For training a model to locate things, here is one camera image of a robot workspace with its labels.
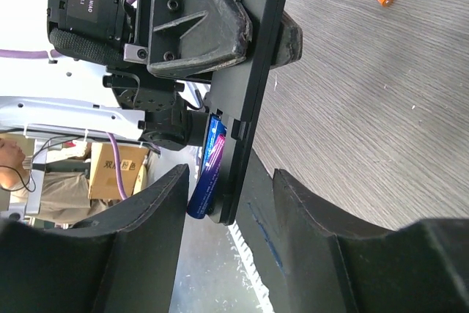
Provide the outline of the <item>blue battery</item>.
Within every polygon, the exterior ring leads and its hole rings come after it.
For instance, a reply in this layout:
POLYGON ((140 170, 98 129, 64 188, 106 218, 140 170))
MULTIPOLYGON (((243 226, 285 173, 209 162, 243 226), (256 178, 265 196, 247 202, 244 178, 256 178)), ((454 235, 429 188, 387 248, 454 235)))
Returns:
POLYGON ((202 169, 207 164, 212 149, 215 146, 216 140, 219 135, 226 135, 226 127, 222 123, 221 118, 218 115, 212 114, 210 116, 208 134, 205 141, 205 147, 203 149, 202 169))

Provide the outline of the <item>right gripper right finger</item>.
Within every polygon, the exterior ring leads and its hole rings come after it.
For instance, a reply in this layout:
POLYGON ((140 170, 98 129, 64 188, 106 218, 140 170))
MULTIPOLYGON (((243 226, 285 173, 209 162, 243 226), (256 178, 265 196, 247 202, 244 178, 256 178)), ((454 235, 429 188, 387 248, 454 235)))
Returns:
POLYGON ((380 255, 360 250, 365 267, 355 270, 347 250, 392 230, 348 213, 283 169, 274 173, 273 195, 291 312, 399 311, 391 275, 379 272, 380 255))

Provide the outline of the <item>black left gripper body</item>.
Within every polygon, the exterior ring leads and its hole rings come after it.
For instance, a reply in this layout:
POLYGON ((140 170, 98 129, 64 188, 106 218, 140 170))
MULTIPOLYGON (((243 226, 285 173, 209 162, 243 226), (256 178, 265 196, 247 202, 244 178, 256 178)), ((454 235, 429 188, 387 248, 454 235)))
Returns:
POLYGON ((138 0, 133 39, 125 45, 126 63, 122 74, 132 78, 153 75, 164 78, 187 78, 191 75, 188 60, 182 58, 185 0, 138 0))

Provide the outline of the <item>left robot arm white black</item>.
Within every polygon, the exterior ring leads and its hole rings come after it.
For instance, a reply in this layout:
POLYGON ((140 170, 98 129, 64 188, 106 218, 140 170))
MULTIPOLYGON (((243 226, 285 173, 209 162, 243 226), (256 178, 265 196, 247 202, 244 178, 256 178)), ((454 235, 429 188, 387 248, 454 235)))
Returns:
POLYGON ((48 0, 51 49, 2 51, 1 132, 149 149, 251 147, 270 70, 299 60, 286 0, 48 0))

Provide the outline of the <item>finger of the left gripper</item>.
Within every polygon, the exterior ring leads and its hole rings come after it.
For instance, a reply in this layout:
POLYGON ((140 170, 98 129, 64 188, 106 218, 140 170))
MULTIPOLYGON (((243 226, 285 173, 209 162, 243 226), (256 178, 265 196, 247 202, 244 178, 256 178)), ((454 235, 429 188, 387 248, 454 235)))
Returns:
POLYGON ((239 0, 151 0, 147 70, 187 78, 243 62, 252 22, 239 0))
POLYGON ((297 22, 283 11, 270 69, 296 62, 301 59, 302 54, 303 31, 297 22))

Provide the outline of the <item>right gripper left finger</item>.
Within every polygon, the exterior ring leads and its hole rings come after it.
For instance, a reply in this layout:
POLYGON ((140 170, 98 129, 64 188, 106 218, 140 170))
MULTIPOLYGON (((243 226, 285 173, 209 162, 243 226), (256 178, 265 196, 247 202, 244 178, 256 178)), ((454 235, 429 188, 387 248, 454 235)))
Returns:
POLYGON ((93 312, 167 312, 177 269, 190 169, 179 164, 151 186, 73 226, 110 240, 93 312))

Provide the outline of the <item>black remote control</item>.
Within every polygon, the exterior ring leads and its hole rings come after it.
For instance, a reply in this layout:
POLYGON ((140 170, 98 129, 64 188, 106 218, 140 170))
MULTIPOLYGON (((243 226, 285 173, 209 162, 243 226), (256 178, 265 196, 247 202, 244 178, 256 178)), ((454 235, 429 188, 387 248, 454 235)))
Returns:
POLYGON ((241 0, 253 35, 244 62, 213 74, 210 110, 227 128, 211 220, 234 222, 286 0, 241 0))

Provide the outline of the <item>purple pink battery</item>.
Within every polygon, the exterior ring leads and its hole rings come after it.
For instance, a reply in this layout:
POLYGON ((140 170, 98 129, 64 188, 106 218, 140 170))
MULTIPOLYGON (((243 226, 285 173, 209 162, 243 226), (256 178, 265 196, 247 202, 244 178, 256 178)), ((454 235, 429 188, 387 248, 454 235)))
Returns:
POLYGON ((204 218, 213 201, 215 185, 221 167, 224 144, 225 135, 221 134, 215 140, 208 161, 202 170, 199 181, 188 203, 187 214, 192 218, 204 218))

